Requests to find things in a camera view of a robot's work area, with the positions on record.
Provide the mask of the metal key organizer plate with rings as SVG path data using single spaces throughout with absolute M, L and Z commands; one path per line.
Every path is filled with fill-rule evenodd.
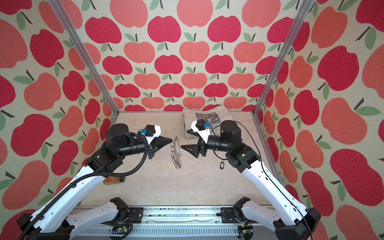
M 181 156 L 182 154 L 181 154 L 180 141 L 178 136 L 175 136 L 171 145 L 171 158 L 176 169 L 180 169 L 182 167 Z

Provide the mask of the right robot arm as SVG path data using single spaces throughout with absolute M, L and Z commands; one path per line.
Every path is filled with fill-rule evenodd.
M 271 210 L 244 197 L 234 205 L 239 221 L 255 221 L 273 231 L 279 240 L 312 240 L 320 213 L 307 208 L 280 184 L 261 156 L 243 143 L 242 127 L 237 121 L 223 121 L 217 136 L 205 120 L 193 121 L 187 132 L 197 136 L 198 143 L 181 148 L 195 158 L 206 156 L 209 150 L 224 152 L 228 163 L 255 184 L 274 207 Z

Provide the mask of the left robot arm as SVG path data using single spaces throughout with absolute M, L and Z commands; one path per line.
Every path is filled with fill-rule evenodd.
M 78 234 L 105 222 L 122 225 L 129 207 L 120 198 L 73 215 L 72 210 L 97 185 L 108 177 L 127 177 L 136 173 L 146 159 L 173 142 L 161 136 L 161 128 L 147 125 L 137 133 L 126 124 L 115 124 L 105 134 L 102 147 L 94 152 L 78 174 L 47 204 L 33 214 L 17 220 L 21 240 L 71 240 Z

